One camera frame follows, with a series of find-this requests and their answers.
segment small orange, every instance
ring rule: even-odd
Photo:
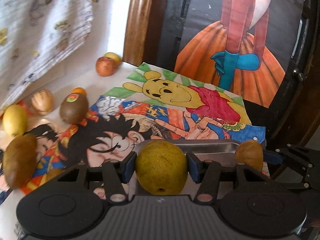
[[[72,93],[80,93],[80,94],[83,94],[83,95],[87,96],[87,92],[83,88],[75,88],[75,89],[73,89],[71,94]]]

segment hand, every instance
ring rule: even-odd
[[[192,140],[192,139],[219,139],[217,133],[207,127],[208,123],[214,124],[218,127],[222,127],[222,124],[216,120],[211,119],[210,117],[203,117],[198,123],[193,121],[191,118],[191,113],[184,112],[184,117],[189,125],[189,131],[184,131],[180,128],[177,128],[165,121],[160,119],[155,119],[156,123],[167,128],[168,130],[180,135],[181,137]]]
[[[213,59],[216,62],[214,67],[217,70],[218,76],[220,76],[221,74],[225,73],[224,68],[223,68],[224,55],[225,55],[225,52],[224,51],[220,51],[220,52],[217,52],[216,54],[214,54],[211,57],[211,59]]]

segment pear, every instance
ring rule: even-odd
[[[149,142],[140,150],[135,170],[140,185],[153,195],[178,195],[188,176],[183,152],[163,140]]]
[[[12,105],[4,112],[2,125],[10,136],[20,136],[27,130],[27,113],[22,106]]]

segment red apple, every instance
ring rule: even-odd
[[[110,57],[100,57],[96,63],[96,71],[102,77],[113,75],[118,67],[118,63]]]

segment black hair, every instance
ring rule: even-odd
[[[78,130],[71,136],[68,142],[68,146],[64,147],[58,142],[58,149],[65,156],[65,159],[61,161],[69,168],[81,161],[87,163],[87,149],[91,146],[101,143],[97,137],[109,137],[105,131],[114,132],[126,138],[128,132],[139,132],[140,125],[137,122],[132,127],[133,119],[125,120],[125,117],[121,114],[118,119],[115,116],[110,116],[109,121],[103,117],[99,117],[98,121],[87,119],[87,125],[78,125]],[[145,132],[139,132],[142,137],[147,140],[151,138],[151,128]]]
[[[46,137],[49,140],[56,141],[58,139],[57,133],[55,130],[52,129],[52,127],[48,124],[41,124],[38,125],[37,127],[31,129],[28,132],[25,132],[24,134],[27,133],[32,133],[34,134],[37,138],[43,138]]]

